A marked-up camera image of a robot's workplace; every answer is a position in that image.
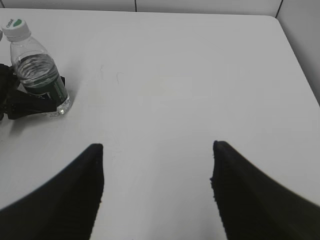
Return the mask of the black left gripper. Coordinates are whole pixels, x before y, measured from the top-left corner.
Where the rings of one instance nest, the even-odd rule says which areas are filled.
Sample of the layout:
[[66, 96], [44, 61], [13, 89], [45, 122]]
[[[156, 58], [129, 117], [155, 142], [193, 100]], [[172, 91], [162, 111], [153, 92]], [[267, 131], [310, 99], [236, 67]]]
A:
[[[60, 76], [63, 85], [66, 79]], [[19, 119], [22, 117], [52, 113], [57, 111], [56, 102], [52, 99], [34, 96], [19, 90], [20, 81], [12, 66], [0, 64], [0, 120], [5, 113], [8, 119]]]

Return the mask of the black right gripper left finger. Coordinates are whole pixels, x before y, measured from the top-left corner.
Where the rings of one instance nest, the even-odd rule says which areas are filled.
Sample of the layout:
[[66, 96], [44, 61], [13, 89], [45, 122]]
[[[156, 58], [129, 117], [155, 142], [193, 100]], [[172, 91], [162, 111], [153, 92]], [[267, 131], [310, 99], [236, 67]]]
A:
[[103, 191], [103, 145], [95, 143], [38, 189], [1, 209], [0, 238], [88, 240]]

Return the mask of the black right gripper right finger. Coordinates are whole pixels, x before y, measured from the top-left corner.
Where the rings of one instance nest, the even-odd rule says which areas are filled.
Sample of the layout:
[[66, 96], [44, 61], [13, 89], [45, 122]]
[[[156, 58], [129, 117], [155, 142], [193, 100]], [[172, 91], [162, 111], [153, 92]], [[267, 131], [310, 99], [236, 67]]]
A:
[[212, 146], [213, 198], [229, 240], [318, 240], [320, 207], [273, 180], [225, 141]]

